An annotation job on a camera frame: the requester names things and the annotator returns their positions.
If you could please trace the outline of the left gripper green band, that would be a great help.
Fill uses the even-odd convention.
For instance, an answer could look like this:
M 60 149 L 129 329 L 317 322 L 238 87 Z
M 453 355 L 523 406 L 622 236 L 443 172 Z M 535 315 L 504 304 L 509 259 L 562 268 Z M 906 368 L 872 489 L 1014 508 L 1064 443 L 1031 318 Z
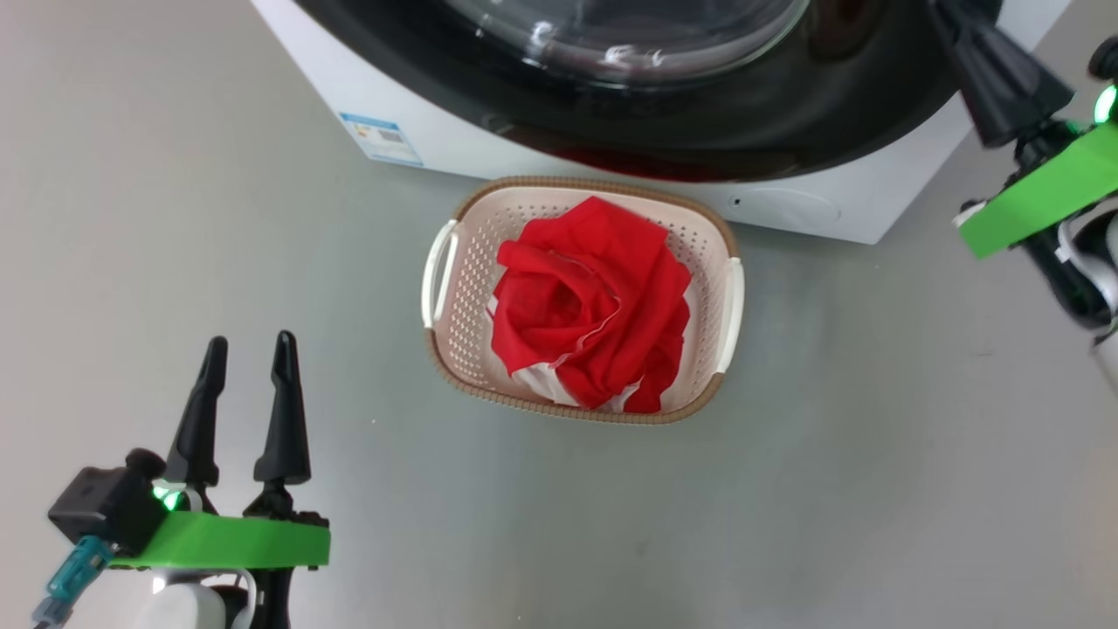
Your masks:
M 209 340 L 165 458 L 165 482 L 211 488 L 218 400 L 226 385 L 228 342 Z M 312 467 L 297 340 L 277 335 L 271 379 L 274 399 L 265 447 L 254 480 L 300 485 Z M 330 522 L 315 511 L 296 511 L 281 485 L 267 485 L 241 517 L 203 511 L 203 494 L 188 488 L 155 489 L 169 511 L 163 526 L 138 557 L 114 568 L 151 570 L 153 594 L 135 617 L 135 628 L 290 628 L 294 573 L 330 562 Z

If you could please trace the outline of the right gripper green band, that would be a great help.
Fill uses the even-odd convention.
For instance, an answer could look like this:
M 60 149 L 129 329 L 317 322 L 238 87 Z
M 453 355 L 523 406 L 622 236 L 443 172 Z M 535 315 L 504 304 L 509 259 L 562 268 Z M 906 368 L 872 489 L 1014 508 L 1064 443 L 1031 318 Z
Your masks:
M 1073 99 L 1065 82 L 970 1 L 928 8 L 983 147 L 1006 146 Z M 955 227 L 976 259 L 1021 248 L 1077 325 L 1114 328 L 1114 263 L 1083 252 L 1068 225 L 1115 196 L 1115 123 L 1057 128 L 1070 141 L 1065 147 L 1018 169 L 997 196 L 965 204 Z

